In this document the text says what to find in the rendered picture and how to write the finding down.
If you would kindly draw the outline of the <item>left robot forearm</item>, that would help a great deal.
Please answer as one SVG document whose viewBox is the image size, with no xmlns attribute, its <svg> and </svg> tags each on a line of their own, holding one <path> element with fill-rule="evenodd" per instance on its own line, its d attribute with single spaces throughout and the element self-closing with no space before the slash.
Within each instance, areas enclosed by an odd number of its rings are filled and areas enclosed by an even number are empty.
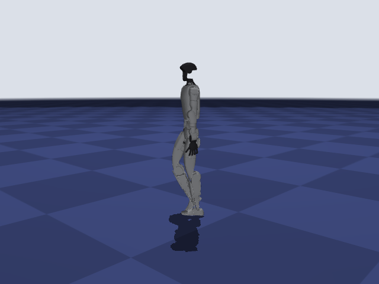
<svg viewBox="0 0 379 284">
<path fill-rule="evenodd" d="M 196 117 L 196 114 L 194 111 L 190 111 L 189 112 L 189 130 L 188 130 L 188 133 L 189 135 L 191 136 L 191 140 L 194 141 L 197 139 L 197 135 L 196 135 L 196 123 L 197 123 L 197 117 Z"/>
</svg>

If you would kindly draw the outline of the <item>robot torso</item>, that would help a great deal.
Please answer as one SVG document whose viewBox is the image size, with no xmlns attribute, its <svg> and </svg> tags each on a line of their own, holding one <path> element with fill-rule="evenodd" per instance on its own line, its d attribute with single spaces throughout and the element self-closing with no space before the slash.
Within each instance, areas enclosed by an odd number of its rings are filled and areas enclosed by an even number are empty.
<svg viewBox="0 0 379 284">
<path fill-rule="evenodd" d="M 183 86 L 182 89 L 181 89 L 181 104 L 182 104 L 182 112 L 183 112 L 183 116 L 184 116 L 184 119 L 185 120 L 189 120 L 189 118 L 187 117 L 187 112 L 191 110 L 191 107 L 190 107 L 190 96 L 189 96 L 189 88 L 190 87 L 196 87 L 199 89 L 198 85 L 193 85 L 193 83 L 188 83 L 187 86 Z M 198 106 L 197 106 L 197 115 L 196 115 L 197 119 L 200 118 L 200 89 L 199 89 L 199 96 L 198 96 Z M 187 138 L 189 138 L 189 133 L 188 133 L 188 130 L 189 130 L 189 123 L 188 121 L 186 121 L 187 123 L 187 127 L 184 128 L 184 137 L 185 139 L 187 140 Z M 197 129 L 197 125 L 196 125 L 196 135 L 197 135 L 197 138 L 198 138 L 198 135 L 199 135 L 199 131 Z"/>
</svg>

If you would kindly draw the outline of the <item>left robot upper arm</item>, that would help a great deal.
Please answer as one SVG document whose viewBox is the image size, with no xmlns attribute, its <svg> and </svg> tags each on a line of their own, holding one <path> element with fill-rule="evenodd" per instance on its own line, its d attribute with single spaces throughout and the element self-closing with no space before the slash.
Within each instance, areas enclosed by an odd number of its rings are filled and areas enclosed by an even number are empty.
<svg viewBox="0 0 379 284">
<path fill-rule="evenodd" d="M 199 96 L 199 89 L 196 87 L 189 87 L 189 105 L 191 107 L 190 111 L 194 111 L 197 115 L 197 106 L 198 106 L 198 96 Z M 189 112 L 187 112 L 187 117 L 189 118 Z"/>
</svg>

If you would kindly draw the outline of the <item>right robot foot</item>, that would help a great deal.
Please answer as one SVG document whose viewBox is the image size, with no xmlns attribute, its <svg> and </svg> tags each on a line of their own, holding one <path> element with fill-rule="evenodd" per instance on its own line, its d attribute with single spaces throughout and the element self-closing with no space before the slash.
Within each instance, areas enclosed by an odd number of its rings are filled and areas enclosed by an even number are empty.
<svg viewBox="0 0 379 284">
<path fill-rule="evenodd" d="M 199 202 L 200 202 L 201 199 L 202 198 L 199 197 Z M 189 201 L 188 206 L 186 207 L 185 211 L 188 210 L 188 209 L 191 209 L 193 206 L 194 206 L 194 204 L 192 203 L 192 201 L 191 202 Z"/>
</svg>

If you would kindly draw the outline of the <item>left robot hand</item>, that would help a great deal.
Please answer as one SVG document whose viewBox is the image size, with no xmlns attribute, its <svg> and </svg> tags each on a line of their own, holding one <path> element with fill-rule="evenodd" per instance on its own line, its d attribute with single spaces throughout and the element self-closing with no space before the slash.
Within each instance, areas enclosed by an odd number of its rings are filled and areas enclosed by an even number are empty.
<svg viewBox="0 0 379 284">
<path fill-rule="evenodd" d="M 189 137 L 189 142 L 191 142 L 190 144 L 189 144 L 189 147 L 188 147 L 188 149 L 186 150 L 186 152 L 190 149 L 190 151 L 189 151 L 189 156 L 190 155 L 195 155 L 195 154 L 197 154 L 198 153 L 198 146 L 197 146 L 197 144 L 196 144 L 196 142 L 197 142 L 197 140 L 194 140 L 194 141 L 192 141 L 191 140 L 191 136 Z M 192 151 L 192 154 L 191 154 L 191 151 Z"/>
</svg>

